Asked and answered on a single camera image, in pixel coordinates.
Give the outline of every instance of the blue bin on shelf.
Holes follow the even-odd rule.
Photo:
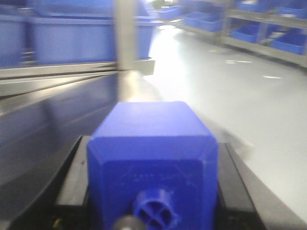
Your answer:
[[[278,15],[293,15],[298,18],[307,18],[307,1],[290,0],[277,11]]]
[[[222,30],[223,22],[222,19],[199,20],[199,28],[206,31],[217,32]]]
[[[112,20],[35,17],[30,22],[37,64],[116,60]]]
[[[203,9],[201,19],[213,22],[218,19],[221,19],[223,13],[224,13],[224,8],[217,6],[210,6]]]
[[[238,27],[230,32],[230,36],[246,42],[257,42],[260,23],[254,22]],[[277,25],[270,24],[267,30],[267,36],[279,28]]]
[[[27,0],[0,0],[0,5],[26,6]]]
[[[307,35],[300,34],[297,31],[289,31],[288,33],[274,39],[271,42],[271,47],[303,55],[305,54],[306,41]]]
[[[241,0],[236,2],[236,8],[241,11],[266,12],[271,8],[271,2],[269,0],[257,0],[254,3],[247,3],[246,0]]]
[[[184,16],[184,24],[192,27],[199,27],[199,19],[202,18],[202,12],[191,12]]]
[[[207,8],[212,7],[213,3],[208,1],[199,1],[195,0],[193,2],[193,11],[194,12],[204,12]]]
[[[171,20],[181,16],[184,13],[184,8],[182,6],[171,6],[167,8],[162,8],[157,12],[161,19]]]
[[[113,15],[112,0],[29,0],[28,6],[44,17],[104,18]]]
[[[19,66],[25,45],[24,17],[13,7],[0,6],[0,31],[0,67]]]

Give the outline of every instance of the gray floor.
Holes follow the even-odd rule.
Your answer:
[[[237,49],[176,28],[160,29],[146,79],[165,100],[186,101],[252,146],[241,157],[307,222],[307,76],[286,62]]]

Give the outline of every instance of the metal shelf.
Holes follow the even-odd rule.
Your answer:
[[[144,75],[152,75],[154,70],[155,60],[143,59],[135,63],[135,68],[141,71]],[[116,62],[95,62],[95,63],[77,63],[66,65],[46,65],[46,66],[28,66],[12,69],[0,69],[0,80],[37,77],[37,76],[52,76],[63,75],[70,73],[97,73],[105,71],[117,71],[118,65]]]
[[[222,43],[230,46],[237,46],[243,49],[247,49],[259,54],[267,55],[273,58],[296,63],[302,67],[307,68],[307,61],[305,55],[298,55],[279,49],[275,49],[269,46],[264,46],[257,43],[245,42],[232,37],[222,37]]]
[[[272,13],[257,13],[257,12],[231,9],[227,12],[227,16],[230,18],[238,18],[238,19],[256,21],[261,23],[271,23],[287,27],[307,29],[306,19],[282,17],[280,15]]]

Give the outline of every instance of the stainless steel surface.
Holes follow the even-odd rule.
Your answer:
[[[116,44],[119,70],[135,69],[136,15],[135,0],[115,0]]]
[[[80,63],[52,66],[21,67],[0,69],[0,80],[7,78],[36,77],[41,75],[58,75],[68,73],[91,73],[117,70],[116,62]]]
[[[116,71],[0,80],[0,97],[33,92],[112,73]]]
[[[37,67],[37,68],[16,68],[16,69],[0,69],[5,71],[5,76],[0,78],[0,97],[15,95],[21,93],[32,92],[36,90],[46,89],[58,85],[67,84],[75,81],[82,81],[84,79],[95,78],[102,75],[115,73],[116,71],[106,71],[107,68],[102,67],[103,72],[99,72],[99,67],[102,63],[96,64],[80,64],[80,65],[67,65],[67,66],[50,66],[50,67]],[[143,75],[152,75],[154,70],[155,60],[144,59],[135,62],[136,70],[139,70]],[[74,73],[80,70],[91,70],[88,73]],[[33,76],[22,77],[22,73],[33,73]]]
[[[222,37],[222,43],[226,45],[236,46],[239,48],[247,49],[259,54],[268,55],[270,57],[278,58],[285,61],[296,63],[302,67],[307,67],[305,62],[306,57],[304,55],[298,55],[272,47],[263,46],[261,44],[241,41],[232,37]]]

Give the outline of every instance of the shelving rack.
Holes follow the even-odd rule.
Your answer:
[[[250,50],[259,54],[263,54],[269,57],[282,59],[285,61],[296,63],[305,68],[307,71],[307,52],[305,55],[298,55],[291,52],[275,49],[267,46],[265,42],[265,34],[267,32],[268,24],[276,24],[285,27],[292,27],[298,29],[307,29],[307,19],[283,17],[274,14],[273,11],[258,13],[251,11],[241,11],[233,9],[234,0],[201,0],[214,3],[225,4],[225,18],[222,31],[210,32],[192,26],[184,25],[182,18],[176,18],[170,21],[163,21],[166,25],[172,25],[176,28],[183,29],[185,31],[194,32],[203,36],[212,36],[221,45],[237,46],[246,50]],[[242,19],[254,22],[260,22],[259,39],[257,43],[245,42],[229,36],[231,30],[231,19]]]
[[[200,1],[208,1],[208,2],[213,2],[213,3],[225,3],[228,0],[200,0]],[[216,37],[217,39],[218,39],[218,37],[221,36],[221,31],[211,32],[211,31],[202,30],[202,29],[199,29],[199,28],[196,28],[196,27],[193,27],[193,26],[185,25],[182,17],[175,18],[175,19],[172,19],[172,20],[169,20],[169,21],[165,21],[165,20],[162,20],[162,21],[165,23],[165,25],[172,25],[176,28],[183,29],[183,30],[189,31],[189,32],[193,32],[193,33],[196,33],[198,35],[212,36],[212,37]]]
[[[304,68],[307,68],[307,54],[298,55],[291,52],[282,51],[279,49],[275,49],[269,46],[266,46],[265,34],[267,32],[268,24],[276,24],[285,27],[292,27],[298,29],[307,29],[307,20],[300,18],[290,18],[283,17],[276,14],[273,14],[272,11],[266,13],[258,13],[258,12],[250,12],[250,11],[241,11],[232,9],[233,0],[228,0],[227,8],[226,8],[226,18],[224,20],[223,31],[221,42],[225,45],[237,46],[240,48],[244,48],[246,50],[250,50],[259,54],[267,55],[273,58],[282,59],[285,61],[296,63]],[[259,40],[257,43],[250,43],[241,41],[229,36],[230,32],[230,21],[231,18],[249,20],[254,22],[260,22],[260,31],[259,31]]]

